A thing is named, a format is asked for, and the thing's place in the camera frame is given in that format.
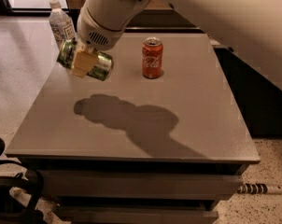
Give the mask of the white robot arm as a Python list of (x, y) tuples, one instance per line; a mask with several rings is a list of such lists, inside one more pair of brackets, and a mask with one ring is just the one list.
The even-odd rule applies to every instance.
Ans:
[[(78, 37), (112, 49), (129, 21), (152, 0), (85, 0)], [(158, 0), (173, 7), (282, 90), (282, 0)]]

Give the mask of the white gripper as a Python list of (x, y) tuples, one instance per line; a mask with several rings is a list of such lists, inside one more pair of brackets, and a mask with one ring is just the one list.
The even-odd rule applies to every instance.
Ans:
[(75, 52), (71, 74), (85, 77), (98, 62), (98, 49), (112, 49), (122, 36), (126, 11), (114, 7), (83, 7), (78, 17), (78, 36), (86, 45)]

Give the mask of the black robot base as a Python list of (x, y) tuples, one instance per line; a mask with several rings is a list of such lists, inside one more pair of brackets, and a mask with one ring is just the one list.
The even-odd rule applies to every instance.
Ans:
[[(22, 173), (0, 175), (0, 224), (47, 224), (43, 213), (35, 209), (44, 187), (43, 177), (36, 170), (27, 171), (31, 174), (29, 180), (23, 179)], [(12, 188), (23, 189), (31, 196), (27, 206), (10, 196)]]

